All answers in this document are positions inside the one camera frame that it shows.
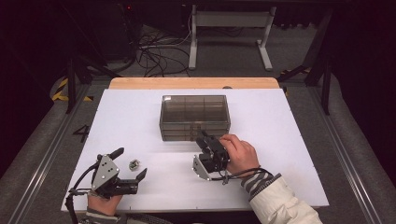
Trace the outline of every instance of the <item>cable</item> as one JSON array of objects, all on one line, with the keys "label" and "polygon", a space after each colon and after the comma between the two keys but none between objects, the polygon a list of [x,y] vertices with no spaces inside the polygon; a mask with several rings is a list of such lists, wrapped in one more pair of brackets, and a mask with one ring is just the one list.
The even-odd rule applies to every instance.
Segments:
[{"label": "cable", "polygon": [[79,182],[87,175],[90,171],[94,170],[97,166],[99,165],[99,161],[96,162],[94,165],[90,166],[78,179],[76,182],[75,186],[69,190],[69,195],[66,198],[66,205],[67,210],[69,211],[69,215],[72,218],[73,224],[78,224],[78,219],[76,216],[76,212],[74,209],[74,204],[73,204],[73,196],[75,195],[84,195],[86,192],[80,192],[77,190],[77,187],[79,185]]},{"label": "cable", "polygon": [[227,179],[238,179],[238,178],[240,178],[240,177],[238,177],[239,175],[243,175],[243,174],[246,174],[246,173],[249,173],[252,171],[254,171],[254,174],[251,174],[251,175],[260,174],[260,173],[268,173],[269,175],[272,175],[267,170],[259,167],[259,168],[247,169],[247,170],[244,170],[244,171],[232,174],[232,175],[227,175],[227,173],[226,173],[226,175],[222,175],[221,172],[219,172],[221,177],[212,178],[212,180],[219,181],[219,180],[227,180]]},{"label": "cable", "polygon": [[[187,55],[187,57],[190,57],[189,53],[187,53],[183,49],[178,49],[178,48],[157,48],[157,49],[176,49],[176,50],[181,51],[185,55]],[[164,60],[165,62],[166,62],[166,59],[168,59],[168,60],[180,63],[183,66],[183,68],[181,70],[175,71],[175,72],[164,72],[164,71],[162,71],[160,74],[158,74],[158,73],[157,74],[152,74],[152,75],[149,75],[149,77],[154,77],[154,76],[158,76],[158,75],[164,76],[164,75],[178,74],[178,73],[182,73],[184,71],[187,71],[187,69],[189,68],[188,66],[184,65],[181,61],[178,61],[176,59],[172,59],[172,58],[169,58],[169,57],[166,57],[166,56],[162,56],[162,55],[158,55],[158,54],[155,54],[155,53],[152,53],[152,54],[155,55],[155,56],[162,57],[163,59],[165,59]]]},{"label": "cable", "polygon": [[188,33],[187,36],[184,37],[180,42],[174,43],[174,42],[180,40],[180,38],[167,38],[167,39],[164,39],[165,36],[163,36],[162,38],[160,38],[160,39],[158,39],[158,40],[156,40],[156,41],[151,41],[151,44],[155,44],[155,43],[158,43],[158,42],[167,41],[167,40],[170,40],[170,39],[175,39],[175,40],[174,40],[173,42],[171,42],[171,43],[167,43],[167,44],[163,44],[163,45],[142,46],[141,48],[174,47],[174,46],[181,45],[182,43],[188,41],[187,39],[188,39],[189,36],[191,35],[191,28],[190,28],[191,16],[192,16],[192,14],[190,14],[189,20],[188,20],[188,22],[187,22],[187,24],[188,24],[188,26],[189,26],[189,33]]}]

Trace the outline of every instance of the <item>metal frame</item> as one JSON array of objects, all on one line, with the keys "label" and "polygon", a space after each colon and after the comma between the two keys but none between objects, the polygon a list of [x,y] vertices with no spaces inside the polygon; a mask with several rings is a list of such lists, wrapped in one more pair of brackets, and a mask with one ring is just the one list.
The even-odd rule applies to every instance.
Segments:
[{"label": "metal frame", "polygon": [[41,188],[41,185],[44,182],[44,179],[47,176],[47,173],[50,171],[50,167],[53,161],[56,158],[56,155],[59,151],[60,145],[64,140],[64,135],[67,132],[73,117],[75,116],[78,107],[80,106],[81,102],[83,102],[84,97],[87,95],[88,89],[90,85],[83,85],[82,88],[78,92],[77,103],[71,109],[70,113],[65,114],[64,119],[62,120],[61,127],[58,129],[55,137],[53,138],[46,154],[43,157],[43,160],[38,165],[32,179],[29,182],[28,187],[26,188],[25,192],[23,193],[20,201],[18,202],[17,207],[15,208],[11,218],[8,221],[8,224],[19,224],[22,223],[24,218],[29,211],[35,196],[37,195],[38,191]]},{"label": "metal frame", "polygon": [[332,119],[330,118],[330,116],[327,116],[325,112],[321,109],[320,96],[317,90],[314,87],[308,87],[308,90],[332,138],[332,145],[334,148],[334,152],[338,160],[340,161],[341,166],[344,169],[346,178],[349,181],[350,187],[355,193],[358,203],[361,206],[361,211],[366,217],[367,223],[381,224],[382,223],[381,218],[379,217],[378,213],[375,210],[375,207],[370,199],[370,196],[361,181],[360,175],[358,174],[357,170],[355,169],[355,166],[352,163],[352,160],[349,158],[347,154],[347,149],[344,147],[344,144],[341,141],[341,138],[338,135],[338,132],[334,127],[334,124],[332,123]]},{"label": "metal frame", "polygon": [[257,40],[262,62],[265,70],[272,71],[270,58],[265,45],[273,24],[276,7],[271,7],[269,12],[223,12],[223,11],[197,11],[196,5],[192,6],[191,13],[191,47],[190,70],[195,69],[197,60],[197,26],[210,27],[265,27],[262,39]]}]

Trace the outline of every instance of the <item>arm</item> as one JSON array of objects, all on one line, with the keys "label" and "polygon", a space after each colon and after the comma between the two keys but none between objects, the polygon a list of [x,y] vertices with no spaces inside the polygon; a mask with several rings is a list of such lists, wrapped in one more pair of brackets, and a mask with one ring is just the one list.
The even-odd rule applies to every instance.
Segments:
[{"label": "arm", "polygon": [[[236,135],[220,138],[230,155],[227,170],[237,173],[260,167],[255,148]],[[321,223],[318,213],[304,201],[294,197],[281,175],[246,174],[242,187],[250,194],[250,205],[261,223]]]}]

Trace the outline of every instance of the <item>white sleeve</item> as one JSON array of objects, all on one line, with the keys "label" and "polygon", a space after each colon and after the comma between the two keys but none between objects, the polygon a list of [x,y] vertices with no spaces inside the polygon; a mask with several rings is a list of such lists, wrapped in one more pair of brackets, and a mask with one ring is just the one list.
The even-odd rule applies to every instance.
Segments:
[{"label": "white sleeve", "polygon": [[261,223],[321,223],[317,211],[294,196],[281,176],[250,200]]}]

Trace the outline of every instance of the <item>transparent plastic box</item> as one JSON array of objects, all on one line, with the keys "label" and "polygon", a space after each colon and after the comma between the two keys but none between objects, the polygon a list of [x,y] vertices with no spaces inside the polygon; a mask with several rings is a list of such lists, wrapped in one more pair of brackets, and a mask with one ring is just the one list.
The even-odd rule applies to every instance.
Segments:
[{"label": "transparent plastic box", "polygon": [[231,121],[225,95],[163,96],[160,129],[163,141],[195,141],[201,130],[221,137]]}]

